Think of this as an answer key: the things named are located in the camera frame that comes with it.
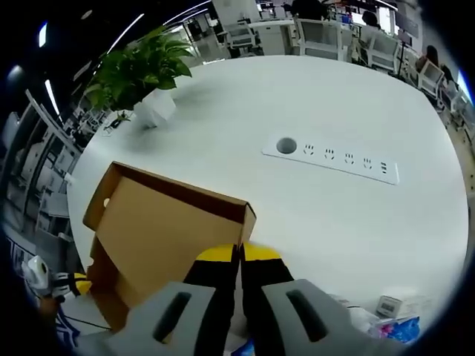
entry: potted plant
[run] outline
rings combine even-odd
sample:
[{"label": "potted plant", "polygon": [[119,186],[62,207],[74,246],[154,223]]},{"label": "potted plant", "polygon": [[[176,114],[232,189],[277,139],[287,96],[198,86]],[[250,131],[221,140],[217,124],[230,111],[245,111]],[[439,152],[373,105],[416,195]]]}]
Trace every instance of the potted plant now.
[{"label": "potted plant", "polygon": [[85,90],[95,108],[134,111],[147,126],[168,120],[176,106],[166,90],[175,78],[191,76],[180,57],[192,56],[189,44],[176,41],[159,27],[123,50],[105,55]]}]

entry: green leaves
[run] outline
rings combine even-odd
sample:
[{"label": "green leaves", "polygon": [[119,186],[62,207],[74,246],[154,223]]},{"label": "green leaves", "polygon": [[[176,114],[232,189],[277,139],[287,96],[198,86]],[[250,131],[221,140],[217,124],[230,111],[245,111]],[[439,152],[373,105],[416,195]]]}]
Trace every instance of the green leaves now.
[{"label": "green leaves", "polygon": [[171,39],[159,27],[134,46],[115,50],[102,58],[102,64],[84,94],[96,108],[133,110],[155,88],[175,88],[174,78],[191,76],[180,57],[192,56],[189,44]]}]

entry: white pot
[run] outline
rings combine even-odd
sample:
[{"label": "white pot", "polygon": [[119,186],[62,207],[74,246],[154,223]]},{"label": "white pot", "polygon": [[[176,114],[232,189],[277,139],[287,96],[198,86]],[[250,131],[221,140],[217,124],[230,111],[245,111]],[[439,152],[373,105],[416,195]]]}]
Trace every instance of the white pot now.
[{"label": "white pot", "polygon": [[155,89],[134,105],[134,113],[146,127],[156,128],[166,125],[176,108],[169,90]]}]

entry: desk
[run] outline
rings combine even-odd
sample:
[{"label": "desk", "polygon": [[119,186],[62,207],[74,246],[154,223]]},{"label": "desk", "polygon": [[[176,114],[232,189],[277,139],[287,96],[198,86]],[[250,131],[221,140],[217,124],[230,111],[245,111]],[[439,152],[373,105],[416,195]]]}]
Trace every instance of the desk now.
[{"label": "desk", "polygon": [[[94,233],[82,218],[117,160],[251,202],[252,241],[276,248],[294,278],[368,310],[395,289],[426,294],[434,307],[423,322],[436,315],[462,270],[468,209],[456,152],[422,93],[308,56],[231,59],[191,72],[171,91],[169,127],[141,131],[132,121],[110,137],[99,130],[79,158],[68,206],[84,266]],[[271,135],[296,131],[379,152],[398,163],[401,182],[261,153]]]},{"label": "desk", "polygon": [[291,54],[293,19],[253,22],[249,27],[259,33],[264,55]]}]

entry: power strip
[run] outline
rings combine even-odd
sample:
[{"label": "power strip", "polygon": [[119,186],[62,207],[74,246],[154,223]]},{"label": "power strip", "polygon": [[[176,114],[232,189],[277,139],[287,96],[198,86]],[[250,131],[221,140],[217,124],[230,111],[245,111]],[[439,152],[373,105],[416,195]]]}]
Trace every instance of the power strip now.
[{"label": "power strip", "polygon": [[399,184],[398,166],[394,161],[359,149],[343,147],[325,139],[275,136],[270,139],[262,153],[319,165],[392,185]]}]

